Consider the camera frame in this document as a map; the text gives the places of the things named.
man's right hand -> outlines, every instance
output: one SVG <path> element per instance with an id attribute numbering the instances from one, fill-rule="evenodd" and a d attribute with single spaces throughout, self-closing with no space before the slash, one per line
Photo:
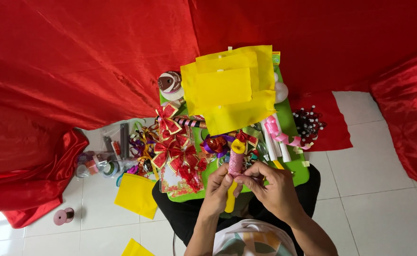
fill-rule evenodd
<path id="1" fill-rule="evenodd" d="M 251 189 L 264 207 L 277 218 L 291 227 L 296 227 L 299 220 L 308 218 L 297 198 L 290 171 L 271 168 L 263 162 L 256 162 L 243 174 L 236 177 L 235 182 Z M 261 186 L 249 177 L 257 177 L 259 174 L 266 177 L 268 185 Z"/>

black pants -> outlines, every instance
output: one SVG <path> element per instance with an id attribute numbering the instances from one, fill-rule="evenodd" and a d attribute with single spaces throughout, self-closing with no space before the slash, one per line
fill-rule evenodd
<path id="1" fill-rule="evenodd" d="M 308 216 L 313 217 L 321 177 L 319 171 L 312 165 L 308 167 L 308 171 L 308 182 L 295 187 L 295 191 L 297 192 L 299 202 L 303 206 L 304 211 L 308 214 Z M 171 224 L 175 234 L 186 246 L 188 246 L 189 240 L 193 235 L 194 226 L 196 225 L 196 220 L 198 219 L 203 199 L 189 200 L 183 203 L 173 202 L 168 198 L 166 193 L 160 192 L 159 182 L 155 184 L 152 195 L 158 204 L 158 207 L 161 209 L 161 212 L 163 212 L 164 216 Z M 291 227 L 269 212 L 255 196 L 249 202 L 248 210 L 254 219 L 272 224 L 288 233 L 288 235 L 292 238 L 292 241 L 294 241 L 297 255 L 303 256 L 303 251 L 295 240 Z M 235 216 L 230 219 L 219 218 L 216 231 L 218 232 L 230 227 L 243 219 L 245 218 Z"/>

hand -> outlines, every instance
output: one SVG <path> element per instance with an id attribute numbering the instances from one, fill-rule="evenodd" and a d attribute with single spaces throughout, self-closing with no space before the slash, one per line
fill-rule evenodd
<path id="1" fill-rule="evenodd" d="M 261 186 L 251 177 L 264 175 L 269 184 Z M 288 170 L 271 168 L 263 162 L 256 162 L 235 182 L 245 184 L 261 201 L 264 207 L 289 226 L 297 224 L 298 220 L 307 216 L 297 198 L 292 174 Z"/>
<path id="2" fill-rule="evenodd" d="M 232 185 L 233 178 L 228 174 L 229 164 L 222 164 L 216 171 L 208 177 L 207 187 L 205 188 L 205 199 L 202 203 L 200 214 L 219 215 L 226 208 L 228 189 Z M 236 188 L 234 195 L 238 195 L 241 186 Z"/>

pink ribbon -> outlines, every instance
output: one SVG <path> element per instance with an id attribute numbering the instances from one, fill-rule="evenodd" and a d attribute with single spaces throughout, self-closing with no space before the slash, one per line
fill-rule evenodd
<path id="1" fill-rule="evenodd" d="M 278 128 L 278 125 L 276 124 L 276 119 L 273 116 L 269 116 L 265 120 L 265 129 L 270 134 L 272 139 L 278 142 L 283 142 L 284 144 L 289 145 L 289 146 L 298 146 L 302 149 L 311 148 L 309 144 L 305 144 L 305 146 L 302 147 L 300 144 L 302 138 L 298 136 L 293 136 L 294 140 L 292 142 L 289 142 L 289 136 L 281 132 L 281 129 Z"/>

person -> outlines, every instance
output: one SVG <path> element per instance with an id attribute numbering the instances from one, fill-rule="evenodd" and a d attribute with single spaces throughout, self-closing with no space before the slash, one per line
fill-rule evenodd
<path id="1" fill-rule="evenodd" d="M 294 187 L 288 170 L 256 162 L 235 178 L 237 197 L 247 186 L 254 193 L 248 205 L 252 219 L 220 218 L 226 207 L 227 191 L 233 183 L 228 164 L 208 178 L 205 198 L 183 203 L 161 193 L 158 183 L 152 195 L 175 234 L 187 246 L 185 256 L 334 256 L 337 250 L 325 231 L 311 219 L 320 186 L 320 173 L 310 166 L 307 183 Z M 252 177 L 263 175 L 262 186 Z"/>

